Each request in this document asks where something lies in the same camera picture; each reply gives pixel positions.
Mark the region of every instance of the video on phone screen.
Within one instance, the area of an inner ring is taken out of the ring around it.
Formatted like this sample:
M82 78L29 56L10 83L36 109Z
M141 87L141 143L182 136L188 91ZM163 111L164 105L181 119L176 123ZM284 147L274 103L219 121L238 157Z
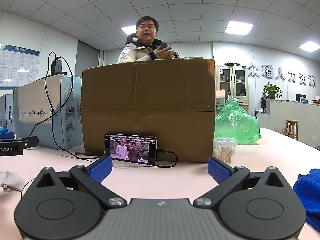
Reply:
M111 134L108 136L111 158L149 163L149 148L155 148L155 138Z

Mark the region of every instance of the cardboard box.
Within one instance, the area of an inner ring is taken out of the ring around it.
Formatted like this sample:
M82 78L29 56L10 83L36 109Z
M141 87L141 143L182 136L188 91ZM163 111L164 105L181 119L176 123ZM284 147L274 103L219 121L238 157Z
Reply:
M81 78L73 77L73 90L68 102L53 117L54 137L65 150L83 143L81 129ZM55 75L47 78L47 88L54 111L68 98L71 76ZM44 78L13 90L16 136L27 137L33 126L52 115L44 90ZM52 136L52 119L37 125L32 133L39 138L39 145L59 149Z
M214 60L162 59L83 71L82 130L89 152L104 152L105 133L156 136L180 162L212 156ZM158 154L158 160L175 160Z
M0 97L0 126L14 133L13 94Z

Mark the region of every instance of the man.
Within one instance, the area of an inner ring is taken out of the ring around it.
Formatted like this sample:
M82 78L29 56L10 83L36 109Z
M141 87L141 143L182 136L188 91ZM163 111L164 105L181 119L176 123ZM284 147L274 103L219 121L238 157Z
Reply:
M136 142L131 143L131 148L129 149L128 157L131 158L131 161L138 162L140 160L142 162L142 157L139 150L136 148Z
M150 16L144 16L136 23L137 33L128 36L126 46L121 52L118 63L136 60L175 58L179 55L163 42L155 39L159 24Z
M117 146L116 155L119 156L119 159L127 160L128 158L128 148L124 145L125 140L121 139L121 144Z

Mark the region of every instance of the wooden stool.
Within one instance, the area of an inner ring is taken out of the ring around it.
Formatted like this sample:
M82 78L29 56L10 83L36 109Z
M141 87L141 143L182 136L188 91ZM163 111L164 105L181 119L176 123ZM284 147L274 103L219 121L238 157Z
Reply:
M284 135L291 137L292 139L298 140L298 120L285 119L287 122L285 124Z

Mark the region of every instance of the black hood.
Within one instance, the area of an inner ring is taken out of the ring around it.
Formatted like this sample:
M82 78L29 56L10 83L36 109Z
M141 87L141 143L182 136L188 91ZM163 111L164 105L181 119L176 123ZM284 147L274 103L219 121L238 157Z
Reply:
M127 37L127 42L125 43L126 45L129 43L133 43L134 45L136 45L137 47L142 47L143 45L140 43L140 41L137 38L137 34L136 33L132 33ZM163 41L161 40L157 40L155 39L152 43L152 45L156 45L156 46L160 46L163 43Z

